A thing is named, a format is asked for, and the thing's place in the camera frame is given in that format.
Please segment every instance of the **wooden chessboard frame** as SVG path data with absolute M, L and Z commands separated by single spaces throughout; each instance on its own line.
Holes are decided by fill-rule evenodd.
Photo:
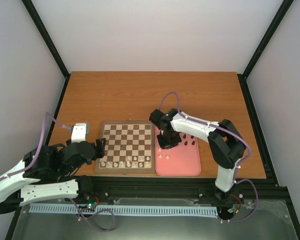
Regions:
M 151 167 L 149 168 L 116 168 L 116 174 L 144 174 L 156 172 L 156 144 L 155 144 L 155 127 L 149 121 L 103 121 L 101 123 L 99 138 L 104 137 L 105 125 L 150 125 L 151 126 Z M 113 174 L 113 168 L 100 168 L 100 159 L 98 158 L 95 163 L 96 173 L 109 173 Z

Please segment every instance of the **robotic arm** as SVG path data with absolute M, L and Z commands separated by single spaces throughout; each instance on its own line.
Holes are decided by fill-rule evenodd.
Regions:
M 151 113 L 149 120 L 161 130 L 157 139 L 162 149 L 170 149 L 181 143 L 180 132 L 209 143 L 214 161 L 218 164 L 215 186 L 224 193 L 232 189 L 237 164 L 243 157 L 246 146 L 232 135 L 212 127 L 221 127 L 241 137 L 229 120 L 209 122 L 178 112 L 174 108 L 167 113 L 156 109 Z
M 91 179 L 87 176 L 72 177 L 71 174 L 83 164 L 89 165 L 102 158 L 106 144 L 105 138 L 97 139 L 96 144 L 87 142 L 88 133 L 88 124 L 77 123 L 72 129 L 71 139 L 66 141 L 67 146 L 43 145 L 31 168 L 22 171 L 31 163 L 37 149 L 27 153 L 14 168 L 1 175 L 0 178 L 4 179 L 0 181 L 0 214 L 38 201 L 57 198 L 79 202 L 88 200 L 93 194 Z

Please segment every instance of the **wooden table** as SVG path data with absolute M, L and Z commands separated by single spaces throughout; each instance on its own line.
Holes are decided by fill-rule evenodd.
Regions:
M 252 156 L 242 164 L 238 178 L 266 178 L 235 72 L 72 72 L 57 119 L 65 125 L 89 123 L 90 134 L 86 139 L 94 142 L 99 137 L 101 122 L 148 120 L 170 91 L 178 92 L 182 111 L 191 116 L 232 121 L 252 148 Z M 171 95 L 166 98 L 162 111 L 176 107 L 176 97 Z M 49 144 L 65 144 L 70 136 L 56 125 Z M 198 145 L 202 170 L 196 177 L 215 178 L 218 166 L 209 145 L 202 140 Z M 95 173 L 95 161 L 83 165 L 77 174 L 123 176 Z M 159 177 L 156 173 L 127 176 Z

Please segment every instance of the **white wall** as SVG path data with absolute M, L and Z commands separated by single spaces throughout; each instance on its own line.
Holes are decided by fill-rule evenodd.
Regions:
M 21 1 L 0 0 L 0 174 L 39 142 L 64 78 Z M 0 215 L 0 240 L 13 213 Z
M 242 73 L 282 0 L 33 0 L 70 71 Z
M 248 85 L 275 172 L 300 221 L 300 0 L 290 7 Z

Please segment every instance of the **gray floor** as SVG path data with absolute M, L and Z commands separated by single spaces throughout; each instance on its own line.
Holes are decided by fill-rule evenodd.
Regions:
M 251 209 L 242 206 L 240 219 Z M 107 228 L 112 217 L 101 215 L 93 223 Z M 263 201 L 250 219 L 240 223 L 222 223 L 203 217 L 117 216 L 116 229 L 98 232 L 73 214 L 21 213 L 14 240 L 296 240 L 296 234 L 281 201 Z

